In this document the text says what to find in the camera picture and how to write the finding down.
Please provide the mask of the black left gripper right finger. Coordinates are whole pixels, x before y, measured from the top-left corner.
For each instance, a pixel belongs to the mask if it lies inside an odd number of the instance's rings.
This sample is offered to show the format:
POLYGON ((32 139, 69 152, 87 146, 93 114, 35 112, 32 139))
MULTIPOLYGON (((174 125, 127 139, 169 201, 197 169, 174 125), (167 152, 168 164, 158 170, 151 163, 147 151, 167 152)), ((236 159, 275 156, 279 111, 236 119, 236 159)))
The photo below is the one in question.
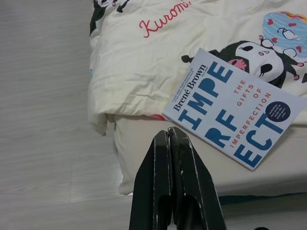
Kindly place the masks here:
POLYGON ((221 205, 213 179, 186 133, 168 130, 172 153, 175 203, 174 223, 178 230, 225 230, 221 205))

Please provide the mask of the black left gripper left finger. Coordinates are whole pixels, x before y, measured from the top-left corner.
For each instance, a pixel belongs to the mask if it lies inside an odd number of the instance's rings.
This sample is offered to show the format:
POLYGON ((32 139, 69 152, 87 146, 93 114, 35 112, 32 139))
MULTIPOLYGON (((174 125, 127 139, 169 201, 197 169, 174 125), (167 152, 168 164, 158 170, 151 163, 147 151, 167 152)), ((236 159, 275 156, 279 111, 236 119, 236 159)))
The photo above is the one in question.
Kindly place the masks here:
POLYGON ((166 230, 172 215, 168 133, 159 131, 137 171, 130 230, 166 230))

